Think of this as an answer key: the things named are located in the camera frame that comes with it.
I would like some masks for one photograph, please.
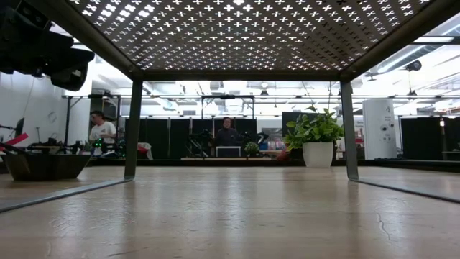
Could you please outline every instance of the black equipment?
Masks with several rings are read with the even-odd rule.
[[[18,137],[22,134],[22,129],[24,128],[24,118],[20,119],[16,123],[16,127],[9,127],[9,126],[2,126],[0,125],[0,129],[8,129],[8,130],[14,130],[14,137]]]
[[[15,181],[75,179],[88,163],[89,155],[35,154],[0,143],[6,169]]]
[[[238,141],[240,142],[241,148],[244,150],[246,144],[251,142],[251,132],[243,132],[238,136]]]
[[[57,149],[55,150],[55,153],[59,153],[62,150],[65,151],[65,146],[61,141],[58,142],[56,139],[50,137],[48,138],[47,142],[32,143],[27,147],[27,150],[40,151],[42,154],[45,155],[49,154],[50,151],[53,149]]]
[[[120,140],[119,143],[105,143],[104,139],[99,138],[93,143],[94,148],[101,149],[101,157],[103,159],[118,159],[126,156],[126,143]]]
[[[422,63],[419,60],[416,60],[409,65],[405,66],[405,69],[407,71],[419,71],[422,69]]]
[[[83,149],[83,145],[81,144],[80,141],[75,141],[75,144],[69,146],[69,148],[70,148],[70,152],[76,155],[78,153],[78,150]]]
[[[49,31],[50,20],[27,2],[17,9],[0,4],[0,72],[51,78],[69,91],[83,86],[94,53],[71,48],[73,38]]]
[[[188,135],[187,150],[190,157],[207,158],[209,155],[205,152],[206,144],[212,144],[213,138],[207,129],[203,129],[201,133]]]
[[[268,137],[269,135],[263,132],[257,133],[257,144],[258,145],[262,144],[265,140],[268,140]]]

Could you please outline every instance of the dark shirt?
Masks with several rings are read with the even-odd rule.
[[[235,129],[221,129],[217,132],[216,147],[238,146],[238,132]]]

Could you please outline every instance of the metal beam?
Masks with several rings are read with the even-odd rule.
[[[339,81],[339,71],[145,71],[146,81]]]
[[[121,96],[117,96],[116,99],[117,99],[117,101],[116,101],[115,144],[118,145],[120,118],[121,118]]]
[[[351,81],[460,12],[459,0],[430,1],[418,14],[391,32],[341,74]]]
[[[66,0],[26,0],[105,61],[133,79],[140,69]]]
[[[69,140],[69,124],[70,124],[70,109],[72,108],[70,106],[72,102],[72,97],[69,96],[67,98],[67,114],[65,115],[65,136],[64,136],[64,146],[67,147],[68,140]]]
[[[109,187],[109,186],[113,186],[113,185],[120,184],[120,183],[127,183],[129,181],[131,181],[131,179],[119,179],[119,180],[113,180],[113,181],[105,181],[102,183],[95,183],[95,184],[90,184],[87,186],[70,188],[70,189],[66,189],[63,191],[55,191],[55,192],[45,194],[43,196],[34,197],[34,198],[13,201],[11,203],[2,204],[0,206],[0,213],[11,211],[13,209],[21,209],[26,206],[31,206],[31,205],[40,204],[46,201],[61,199],[61,198],[69,197],[69,196],[76,195],[76,194],[82,194],[87,191],[94,191],[100,188]]]
[[[349,179],[358,180],[358,155],[357,144],[354,136],[353,101],[351,94],[353,88],[350,82],[340,83],[342,99],[342,113],[344,116],[345,150],[346,150],[346,174]]]
[[[129,127],[126,144],[126,164],[124,177],[136,176],[137,141],[139,140],[139,124],[141,122],[142,84],[141,80],[133,80],[131,106],[129,110]]]
[[[83,97],[78,98],[77,101],[75,101],[72,105],[70,105],[70,108],[72,109],[75,105],[77,105],[77,103],[81,101],[81,99],[83,99]]]
[[[449,202],[460,204],[460,199],[456,199],[455,197],[448,197],[448,196],[444,196],[443,194],[432,192],[429,188],[427,189],[420,188],[417,190],[417,188],[412,188],[412,187],[407,187],[407,186],[391,186],[389,184],[380,183],[378,181],[369,181],[369,180],[362,180],[362,179],[360,180],[351,179],[351,180],[357,183],[364,183],[370,186],[387,188],[387,189],[394,190],[394,191],[402,191],[408,194],[415,194],[415,195],[424,196],[424,197],[428,197],[432,199],[438,199],[441,201],[449,201]]]

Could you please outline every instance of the person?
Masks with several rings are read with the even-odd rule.
[[[222,129],[217,132],[216,147],[238,146],[239,135],[236,129],[231,128],[230,117],[224,117],[222,126]]]
[[[91,142],[97,139],[103,139],[107,144],[115,143],[116,129],[113,123],[107,122],[104,113],[101,111],[91,112],[91,121],[95,124],[91,129],[89,140]]]

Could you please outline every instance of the white pillar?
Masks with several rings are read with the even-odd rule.
[[[395,112],[392,99],[363,102],[364,147],[367,160],[396,158]]]

